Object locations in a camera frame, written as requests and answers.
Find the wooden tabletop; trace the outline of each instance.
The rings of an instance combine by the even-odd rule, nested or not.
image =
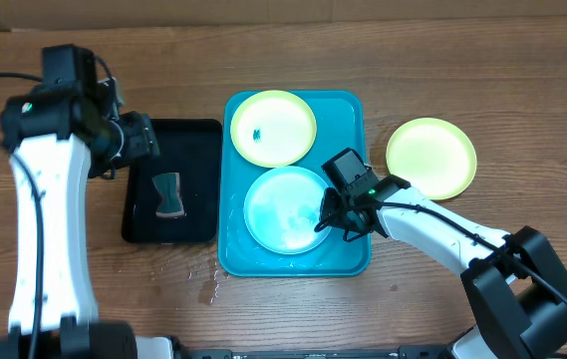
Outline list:
[[[473,141],[478,171],[444,205],[509,231],[534,226],[567,267],[567,18],[4,33],[0,71],[40,74],[40,49],[71,42],[106,59],[127,110],[156,118],[222,121],[242,90],[350,90],[380,176],[400,124],[448,120]],[[0,80],[0,111],[30,86]],[[393,348],[448,342],[474,323],[458,278],[377,235],[371,265],[352,278],[238,278],[214,244],[127,244],[126,178],[90,181],[87,232],[101,317],[136,334],[191,348]],[[0,153],[0,335],[16,276],[15,201]]]

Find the yellow-green plate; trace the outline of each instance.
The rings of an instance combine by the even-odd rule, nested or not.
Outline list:
[[[264,91],[245,100],[234,113],[230,136],[248,161],[278,168],[301,160],[316,139],[316,119],[300,97]]]
[[[429,199],[447,199],[462,193],[477,167],[475,148],[457,126],[422,118],[400,126],[387,145],[392,175],[408,180]]]

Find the plate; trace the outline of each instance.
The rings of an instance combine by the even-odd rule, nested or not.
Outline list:
[[[457,126],[422,118],[400,126],[387,145],[390,173],[408,180],[429,199],[462,193],[477,167],[475,148]]]
[[[232,117],[236,150],[251,163],[278,168],[301,160],[316,139],[312,109],[298,96],[271,90],[252,95]]]
[[[331,227],[315,232],[327,184],[313,172],[284,167],[266,172],[250,187],[243,214],[247,228],[263,247],[299,254],[319,245]]]

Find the light blue plate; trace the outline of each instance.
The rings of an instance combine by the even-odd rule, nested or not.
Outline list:
[[[312,108],[317,135],[310,152],[293,166],[307,169],[332,185],[321,165],[344,148],[356,150],[366,160],[363,108],[347,91],[291,91]],[[252,184],[269,169],[251,164],[234,148],[230,123],[239,105],[256,92],[242,92],[225,106],[221,201],[219,206],[219,262],[238,276],[352,276],[367,268],[372,245],[367,235],[343,241],[343,230],[332,228],[315,248],[300,254],[280,254],[257,242],[246,225],[243,206]]]
[[[331,227],[315,232],[327,184],[296,166],[261,175],[245,197],[243,214],[252,237],[280,254],[300,254],[321,244]]]

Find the black tray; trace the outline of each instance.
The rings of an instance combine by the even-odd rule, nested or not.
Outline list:
[[[223,133],[216,120],[152,120],[161,152],[131,167],[122,237],[133,243],[204,243],[218,228]],[[179,173],[185,216],[161,218],[152,178]]]

